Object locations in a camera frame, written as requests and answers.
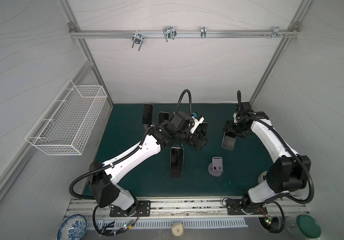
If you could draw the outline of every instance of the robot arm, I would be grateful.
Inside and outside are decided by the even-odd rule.
[[[272,201],[280,196],[288,197],[295,202],[309,203],[314,194],[313,183],[309,175],[311,161],[307,156],[300,156],[280,137],[273,128],[269,117],[264,112],[254,112],[249,102],[239,104],[232,121],[227,121],[224,128],[223,147],[230,146],[235,138],[245,138],[254,132],[264,144],[273,161],[273,165],[266,174],[266,179],[249,189],[242,197],[241,208],[246,214],[251,214],[260,204]],[[304,189],[309,183],[309,195],[305,200],[295,199],[290,192]]]
[[[199,113],[192,115],[178,111],[170,120],[151,127],[142,141],[125,152],[103,163],[93,162],[89,172],[95,173],[88,176],[87,184],[98,206],[115,205],[130,216],[136,210],[137,201],[128,190],[117,185],[122,177],[175,142],[185,142],[196,150],[201,149],[208,142],[199,127],[204,118]]]

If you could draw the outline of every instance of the red wire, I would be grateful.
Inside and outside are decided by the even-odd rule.
[[[267,216],[269,216],[267,213],[265,213],[262,209],[259,209],[261,212],[263,212],[264,213],[264,215],[267,215]]]

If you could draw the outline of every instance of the dark green mat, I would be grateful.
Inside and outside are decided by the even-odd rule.
[[[159,112],[169,112],[176,104],[154,104],[153,122],[158,123]],[[242,195],[257,185],[257,177],[272,165],[268,151],[253,134],[237,138],[233,151],[221,147],[223,127],[231,120],[235,104],[193,104],[208,123],[209,143],[196,151],[184,145],[184,170],[181,179],[169,177],[170,148],[156,154],[125,175],[119,185],[138,197],[218,196]],[[189,112],[188,104],[179,111]],[[100,162],[115,157],[140,141],[144,127],[142,104],[115,104],[104,132],[96,159]],[[212,157],[222,157],[224,172],[219,177],[208,173]],[[88,187],[84,194],[91,195]]]

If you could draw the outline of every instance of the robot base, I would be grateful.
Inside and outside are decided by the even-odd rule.
[[[140,209],[140,216],[141,217],[149,217],[150,214],[150,201],[139,201],[137,207]],[[109,213],[110,217],[137,217],[139,215],[138,210],[131,215],[126,216],[125,211],[119,208],[118,206],[113,205],[111,211]]]
[[[241,199],[226,199],[225,200],[225,205],[227,206],[227,214],[228,215],[246,215],[248,213],[245,213],[240,205]],[[263,210],[265,213],[268,213],[265,204],[259,204],[256,205],[253,209],[250,209],[250,211],[253,211],[251,214],[248,215],[253,215],[253,214],[258,214],[261,215],[263,214],[260,210]]]

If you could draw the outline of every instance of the white wall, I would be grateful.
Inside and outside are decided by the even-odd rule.
[[[56,0],[0,0],[0,176],[25,136],[86,62]],[[83,84],[96,84],[92,72]],[[106,123],[105,104],[82,156],[36,151],[0,204],[0,239],[54,239]]]
[[[300,0],[69,0],[82,30],[286,29]],[[250,99],[277,39],[87,40],[114,103],[174,103],[188,88],[195,103]]]
[[[315,197],[307,207],[322,239],[344,239],[344,1],[314,0],[300,31],[253,109],[309,156]]]
[[[86,59],[56,0],[0,0],[0,176]]]
[[[95,84],[92,72],[82,84]],[[0,204],[0,240],[53,240],[69,201],[69,184],[88,171],[107,122],[107,102],[81,156],[47,156],[36,151]],[[81,189],[80,184],[74,188]]]

